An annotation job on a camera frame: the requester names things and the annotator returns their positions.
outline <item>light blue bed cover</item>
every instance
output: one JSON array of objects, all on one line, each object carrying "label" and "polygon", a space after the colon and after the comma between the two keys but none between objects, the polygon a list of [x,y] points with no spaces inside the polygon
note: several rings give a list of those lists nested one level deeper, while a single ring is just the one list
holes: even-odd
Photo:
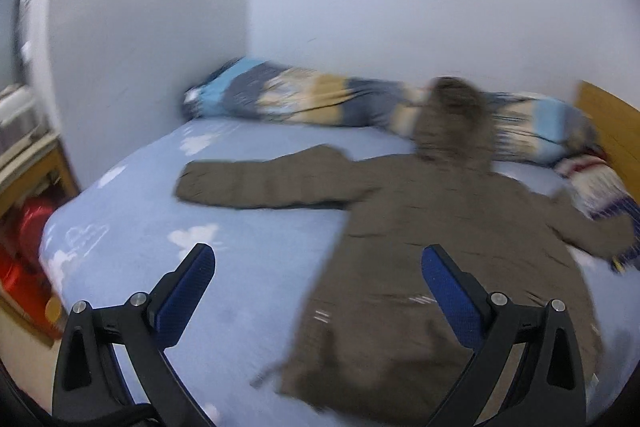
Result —
[{"label": "light blue bed cover", "polygon": [[[178,346],[166,355],[194,399],[219,427],[362,425],[317,413],[277,395],[277,378],[249,385],[283,360],[298,307],[345,224],[339,210],[232,210],[178,202],[185,163],[205,158],[262,160],[328,143],[354,159],[408,153],[407,140],[373,128],[267,124],[230,118],[194,120],[111,169],[49,220],[40,248],[67,309],[94,308],[149,291],[191,247],[208,243],[216,275]],[[538,192],[561,181],[548,169],[497,164]],[[604,261],[574,252],[591,290],[605,345],[600,383],[589,386],[590,417],[608,407],[640,359],[640,273],[614,274]],[[145,395],[124,349],[116,350],[137,401]]]}]

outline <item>brown jacket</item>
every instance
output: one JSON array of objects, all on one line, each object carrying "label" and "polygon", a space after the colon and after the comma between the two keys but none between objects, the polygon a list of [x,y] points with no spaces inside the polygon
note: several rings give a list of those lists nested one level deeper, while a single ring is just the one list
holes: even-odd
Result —
[{"label": "brown jacket", "polygon": [[281,392],[315,407],[423,425],[470,352],[422,279],[440,243],[488,292],[567,305],[584,374],[599,339],[593,305],[564,243],[598,257],[628,248],[628,216],[590,221],[568,195],[549,199],[491,172],[494,126],[482,94],[441,78],[418,118],[415,154],[348,160],[328,146],[268,162],[192,162],[176,195],[236,208],[343,203],[342,238],[308,296]]}]

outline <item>wooden headboard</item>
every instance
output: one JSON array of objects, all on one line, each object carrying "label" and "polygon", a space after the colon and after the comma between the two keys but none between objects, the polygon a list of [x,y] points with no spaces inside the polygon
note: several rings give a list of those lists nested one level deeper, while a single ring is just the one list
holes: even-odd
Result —
[{"label": "wooden headboard", "polygon": [[640,201],[640,111],[588,82],[580,85],[576,107],[591,117],[610,165]]}]

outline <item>jacket sleeve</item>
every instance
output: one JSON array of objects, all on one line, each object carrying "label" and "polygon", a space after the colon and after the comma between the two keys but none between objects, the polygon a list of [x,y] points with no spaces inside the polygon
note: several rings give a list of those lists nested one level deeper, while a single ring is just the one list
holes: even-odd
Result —
[{"label": "jacket sleeve", "polygon": [[553,198],[540,194],[531,196],[548,226],[573,247],[609,260],[633,246],[634,227],[628,214],[593,221],[573,206],[565,190]]},{"label": "jacket sleeve", "polygon": [[191,162],[175,195],[193,203],[234,208],[348,202],[372,188],[365,165],[326,145],[270,161]]}]

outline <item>jacket hood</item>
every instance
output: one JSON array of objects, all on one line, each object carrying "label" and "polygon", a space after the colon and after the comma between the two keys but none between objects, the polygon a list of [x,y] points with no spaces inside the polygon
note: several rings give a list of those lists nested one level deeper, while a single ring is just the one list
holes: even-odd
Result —
[{"label": "jacket hood", "polygon": [[490,170],[494,119],[484,94],[462,78],[437,78],[414,128],[416,153],[424,160]]}]

